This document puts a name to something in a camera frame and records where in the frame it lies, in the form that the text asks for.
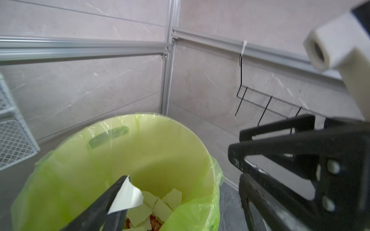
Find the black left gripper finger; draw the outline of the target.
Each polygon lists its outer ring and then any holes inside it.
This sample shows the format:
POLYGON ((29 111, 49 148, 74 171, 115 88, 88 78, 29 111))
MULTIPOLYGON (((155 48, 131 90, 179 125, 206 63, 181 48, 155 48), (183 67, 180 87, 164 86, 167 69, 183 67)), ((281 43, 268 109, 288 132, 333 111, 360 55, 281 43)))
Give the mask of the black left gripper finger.
POLYGON ((95 202, 73 221, 62 228, 63 231, 121 231, 126 227, 126 210, 108 213, 114 199, 127 176, 119 178, 95 202))

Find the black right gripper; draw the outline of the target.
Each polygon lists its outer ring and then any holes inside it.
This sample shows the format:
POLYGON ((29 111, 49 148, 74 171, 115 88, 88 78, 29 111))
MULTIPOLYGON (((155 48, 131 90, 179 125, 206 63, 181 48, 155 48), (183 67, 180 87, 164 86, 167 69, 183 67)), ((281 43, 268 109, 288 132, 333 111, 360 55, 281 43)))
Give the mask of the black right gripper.
POLYGON ((370 227, 370 124, 328 118, 321 131, 310 114, 242 130, 228 148, 231 164, 251 176, 279 202, 307 202, 292 189, 245 160, 263 155, 308 180, 320 179, 315 199, 322 210, 321 231, 364 231, 370 227), (260 140, 253 136, 290 129, 298 132, 260 140))

